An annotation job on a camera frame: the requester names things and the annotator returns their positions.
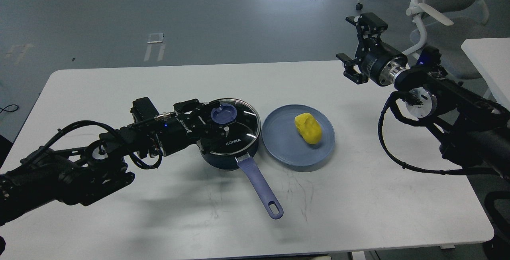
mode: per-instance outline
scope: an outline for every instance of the robotic arm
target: robotic arm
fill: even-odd
[[[337,54],[344,63],[344,76],[356,84],[371,79],[379,86],[394,84],[397,89],[388,98],[379,119],[379,139],[392,160],[403,168],[419,172],[454,175],[497,173],[510,180],[510,130],[506,127],[510,113],[507,109],[445,78],[447,73],[440,65],[441,54],[433,47],[426,47],[417,64],[406,69],[406,56],[381,41],[381,34],[388,29],[388,24],[375,14],[364,13],[346,20],[356,27],[359,44],[354,59],[344,53]],[[402,115],[396,103],[399,99],[406,102],[408,111],[418,120]],[[390,154],[382,131],[388,108],[397,120],[411,126],[426,127],[441,142],[439,151],[443,158],[462,169],[421,169]],[[454,109],[459,112],[459,117],[453,125],[439,118]],[[492,169],[474,167],[483,162]]]
[[[131,108],[134,122],[126,127],[113,129],[82,120],[59,129],[45,146],[21,160],[21,166],[0,175],[0,226],[52,200],[87,206],[126,187],[135,174],[126,172],[124,156],[141,169],[155,169],[162,156],[190,144],[197,143],[202,153],[217,148],[219,140],[228,135],[228,125],[234,122],[218,125],[211,120],[212,108],[219,106],[218,101],[194,99],[174,104],[173,112],[160,114],[149,98],[139,98]],[[87,147],[59,151],[49,148],[66,133],[91,125],[107,132]],[[71,156],[80,158],[73,162]],[[153,165],[145,164],[140,158],[147,156],[158,160]]]

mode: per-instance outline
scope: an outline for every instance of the chair armrest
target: chair armrest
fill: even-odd
[[[440,23],[444,24],[445,26],[451,26],[453,24],[453,21],[450,20],[447,16],[443,15],[443,13],[437,11],[433,7],[430,7],[428,4],[425,4],[424,2],[418,3],[417,7],[408,8],[406,10],[406,15],[412,16],[419,13],[427,13],[432,18],[435,18]]]

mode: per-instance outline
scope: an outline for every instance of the blue pan handle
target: blue pan handle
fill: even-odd
[[[282,218],[284,215],[284,210],[278,202],[277,197],[271,190],[271,187],[269,187],[269,184],[267,184],[266,179],[257,167],[253,157],[249,156],[249,154],[245,154],[239,158],[236,158],[236,160],[237,166],[244,172],[244,174],[246,174],[250,180],[251,185],[253,185],[253,188],[259,195],[259,198],[262,201],[262,204],[264,204],[264,207],[266,208],[267,213],[269,213],[269,216],[273,219]],[[271,205],[274,209],[278,210],[276,214],[271,210]]]

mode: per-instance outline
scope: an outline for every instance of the blue lid knob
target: blue lid knob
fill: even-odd
[[[221,103],[218,108],[211,111],[211,119],[219,125],[232,122],[235,117],[237,117],[237,109],[231,104]]]

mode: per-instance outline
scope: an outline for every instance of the pot lid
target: pot lid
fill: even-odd
[[[247,102],[235,98],[220,98],[220,107],[212,109],[211,119],[217,124],[228,125],[228,136],[212,154],[233,155],[248,149],[257,139],[261,131],[259,114]]]

